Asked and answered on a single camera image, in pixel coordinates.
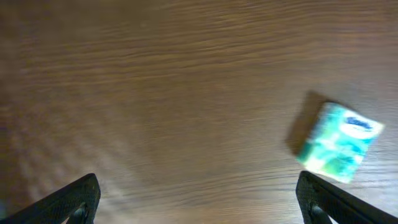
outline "blue logo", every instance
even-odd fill
[[[362,128],[362,129],[364,129],[363,131],[372,131],[372,129],[373,129],[373,127],[369,123],[367,123],[365,121],[360,121],[360,120],[356,119],[355,117],[348,117],[346,119],[346,123],[355,125],[360,129]]]

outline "wood grain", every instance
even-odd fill
[[[397,1],[0,4],[9,213],[94,172],[96,223],[302,223],[315,94],[386,124],[337,186],[398,216]]]

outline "teal and white packet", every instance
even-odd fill
[[[349,183],[384,125],[337,103],[325,103],[297,160],[311,172]]]

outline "tissue packet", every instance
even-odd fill
[[[337,103],[325,103],[297,160],[317,174],[349,183],[384,125]]]

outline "tabletop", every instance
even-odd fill
[[[303,223],[322,102],[386,125],[343,190],[398,216],[398,1],[0,3],[2,198],[94,172],[96,223]]]

